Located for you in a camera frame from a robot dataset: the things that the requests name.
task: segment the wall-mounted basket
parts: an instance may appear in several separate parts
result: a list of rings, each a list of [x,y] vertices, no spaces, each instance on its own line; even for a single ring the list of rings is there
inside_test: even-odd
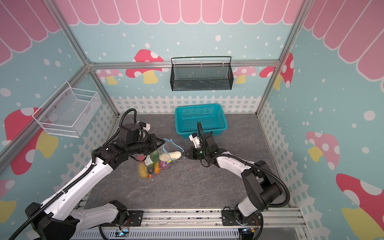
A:
[[[172,91],[231,90],[230,56],[171,58]]]
[[[46,107],[43,106],[32,117],[48,134],[80,137],[101,105],[99,93],[95,91],[63,88],[61,93]]]

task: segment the white picket fence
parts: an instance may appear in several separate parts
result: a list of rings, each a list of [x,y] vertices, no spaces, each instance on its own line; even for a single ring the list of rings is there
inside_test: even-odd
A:
[[[112,97],[112,101],[115,104],[116,108],[121,112],[125,112],[130,108],[135,108],[138,113],[151,113],[151,114],[164,114],[164,113],[174,113],[175,108],[178,106],[186,106],[186,105],[197,105],[197,104],[207,104],[207,103],[219,103],[225,113],[255,113],[257,108],[259,107],[260,101],[262,97],[258,96],[254,98],[253,96],[246,98],[243,96],[239,98],[235,96],[231,98],[230,96],[223,98],[220,96],[219,98],[215,98],[212,96],[208,98],[204,96],[200,98],[197,96],[196,98],[192,98],[189,96],[188,98],[181,97],[177,98],[173,96],[173,98],[169,98],[166,96],[165,98],[161,98],[158,96],[157,98],[138,98],[134,97],[131,99],[127,97],[123,99],[119,97],[115,99]]]
[[[100,147],[106,140],[112,125],[116,120],[112,109],[108,105],[103,104],[103,108],[99,109],[99,116],[96,116],[96,122],[92,122],[92,129],[86,129],[88,136],[83,137],[84,143],[78,145],[79,153],[73,154],[73,163],[68,163],[68,172],[60,175],[62,182],[60,186],[53,187],[57,192],[65,184],[67,184],[81,169],[91,160],[91,151]]]
[[[322,213],[316,211],[313,206],[315,199],[307,192],[308,185],[302,181],[303,173],[297,170],[298,162],[292,159],[293,152],[288,150],[289,144],[284,141],[285,135],[281,135],[281,127],[278,126],[278,121],[272,114],[269,102],[266,102],[261,110],[260,119],[271,154],[277,164],[277,170],[290,190],[293,205],[301,209],[311,237],[328,240],[331,231],[321,224]]]

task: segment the gray marble floor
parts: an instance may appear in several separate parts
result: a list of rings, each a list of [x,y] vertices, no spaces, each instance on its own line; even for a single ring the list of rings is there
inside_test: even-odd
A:
[[[256,115],[227,114],[226,118],[230,127],[215,136],[218,146],[246,160],[266,161],[276,173]],[[138,115],[137,120],[149,123],[150,133],[159,138],[173,138],[184,149],[192,145],[189,139],[176,133],[174,115],[145,114]],[[125,121],[131,122],[132,115]],[[129,209],[234,207],[245,196],[242,179],[214,165],[206,168],[200,161],[186,159],[152,179],[143,179],[137,172],[137,162],[128,160],[96,184],[85,208],[98,207],[111,200],[118,200]]]

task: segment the red mushroom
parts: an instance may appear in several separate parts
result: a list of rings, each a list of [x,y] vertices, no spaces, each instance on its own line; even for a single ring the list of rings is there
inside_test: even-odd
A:
[[[342,208],[341,211],[352,231],[361,240],[384,236],[384,191],[357,178],[338,174],[336,183],[357,209]]]
[[[164,62],[164,60],[159,55],[150,50],[141,49],[137,52],[133,62]],[[155,70],[163,72],[169,71],[168,68],[127,69],[125,74],[130,78],[135,78],[143,74],[144,83],[152,84],[159,81],[155,75]]]
[[[320,157],[324,155],[328,167],[334,170],[340,159],[340,147],[335,136],[320,132],[307,132],[306,138],[308,142],[314,145],[313,148],[308,149],[312,160],[318,162]]]
[[[107,79],[107,83],[109,85],[116,85],[118,83],[114,76],[123,76],[123,74],[118,69],[99,69],[96,71],[96,73],[103,83],[105,82],[105,79]]]
[[[32,120],[32,114],[38,108],[23,108],[9,114],[4,120],[6,141],[3,145],[12,141],[17,134]],[[59,139],[48,135],[40,129],[20,153],[12,160],[11,168],[14,174],[21,175],[26,173],[31,167],[36,149],[42,152],[44,157],[49,158],[56,150]]]
[[[272,75],[273,67],[268,66],[260,72],[260,77],[266,78]],[[285,86],[289,88],[293,78],[293,55],[289,53],[287,61],[285,62],[283,69],[281,70],[274,87],[277,91],[280,90],[280,83],[284,79]]]
[[[243,84],[245,83],[245,76],[256,76],[256,68],[255,67],[240,67],[235,68],[233,71],[233,76],[237,77],[237,80],[235,83],[237,84]]]

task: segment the metal base plate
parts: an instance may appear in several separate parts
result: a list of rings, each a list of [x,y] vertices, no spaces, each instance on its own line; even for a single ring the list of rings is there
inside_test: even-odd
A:
[[[141,221],[143,219],[144,211],[131,211],[131,210],[129,210],[128,213],[129,213],[128,226],[130,226],[130,227],[141,226]]]
[[[256,226],[262,225],[261,213],[253,213],[245,220],[244,226]],[[222,210],[221,216],[223,220],[223,226],[242,226],[242,224],[236,221],[234,210]]]

